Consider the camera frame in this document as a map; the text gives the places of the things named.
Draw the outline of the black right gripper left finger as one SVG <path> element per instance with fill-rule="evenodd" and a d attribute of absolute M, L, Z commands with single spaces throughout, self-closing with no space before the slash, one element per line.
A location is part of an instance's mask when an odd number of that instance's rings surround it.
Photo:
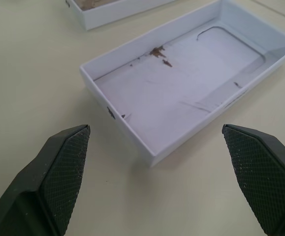
<path fill-rule="evenodd" d="M 90 126 L 48 138 L 0 197 L 0 236 L 64 236 L 80 191 Z"/>

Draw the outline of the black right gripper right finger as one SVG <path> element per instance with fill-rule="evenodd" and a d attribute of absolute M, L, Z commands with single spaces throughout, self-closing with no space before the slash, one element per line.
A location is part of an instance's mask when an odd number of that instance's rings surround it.
<path fill-rule="evenodd" d="M 267 236 L 285 236 L 285 146 L 274 136 L 222 127 L 238 185 Z"/>

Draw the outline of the white open phone box base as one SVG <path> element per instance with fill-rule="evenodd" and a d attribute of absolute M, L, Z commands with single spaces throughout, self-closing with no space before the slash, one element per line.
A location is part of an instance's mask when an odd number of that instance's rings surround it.
<path fill-rule="evenodd" d="M 215 0 L 82 64 L 80 73 L 154 166 L 284 61 L 284 32 Z"/>

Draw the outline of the white box lid phone print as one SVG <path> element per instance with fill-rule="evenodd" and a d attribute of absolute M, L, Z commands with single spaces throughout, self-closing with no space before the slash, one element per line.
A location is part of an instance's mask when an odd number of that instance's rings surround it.
<path fill-rule="evenodd" d="M 81 26 L 89 31 L 175 0 L 65 0 Z"/>

